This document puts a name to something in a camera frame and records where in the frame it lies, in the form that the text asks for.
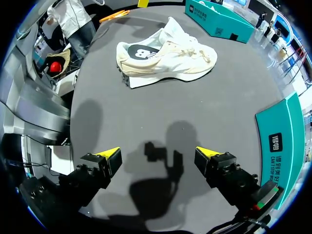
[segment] box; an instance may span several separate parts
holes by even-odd
[[[254,27],[244,18],[222,5],[209,1],[186,0],[185,13],[212,37],[247,43],[254,31]]]

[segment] shoe logo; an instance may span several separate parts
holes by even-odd
[[[143,59],[146,59],[146,58],[150,59],[154,57],[155,55],[156,55],[156,52],[151,52],[151,51],[143,50],[143,49],[138,49],[135,54],[136,57],[143,58]]]
[[[158,49],[146,45],[131,45],[128,48],[129,56],[135,60],[148,60],[153,58],[158,52]]]

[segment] jeans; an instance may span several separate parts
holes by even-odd
[[[96,29],[93,23],[92,21],[89,21],[68,38],[68,41],[71,44],[72,49],[77,55],[78,59],[84,58],[87,54],[87,50],[95,33]]]

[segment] white sneaker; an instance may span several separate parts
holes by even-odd
[[[131,88],[164,78],[195,80],[207,74],[216,60],[217,53],[213,48],[198,43],[172,17],[164,28],[149,38],[117,45],[117,64],[129,77]]]

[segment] yellow object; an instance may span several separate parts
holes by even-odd
[[[216,151],[212,151],[212,150],[208,150],[208,149],[205,149],[205,148],[202,148],[202,147],[198,147],[198,146],[196,147],[196,149],[200,150],[209,159],[212,156],[222,154],[222,153],[219,153],[219,152],[216,152]]]
[[[119,18],[119,17],[122,17],[122,16],[125,16],[127,14],[129,14],[130,10],[128,11],[125,11],[125,10],[122,10],[122,11],[118,11],[110,16],[107,16],[105,18],[102,18],[99,20],[100,23],[103,23],[104,21],[107,21],[107,20],[112,20],[112,19],[115,19],[115,18]]]
[[[103,152],[100,152],[100,153],[97,153],[95,155],[100,155],[102,157],[106,157],[106,159],[109,159],[110,156],[114,155],[114,153],[119,150],[120,147],[116,147],[116,148],[113,148],[111,150],[107,150],[107,151],[103,151]]]
[[[147,7],[149,0],[138,0],[138,7]]]

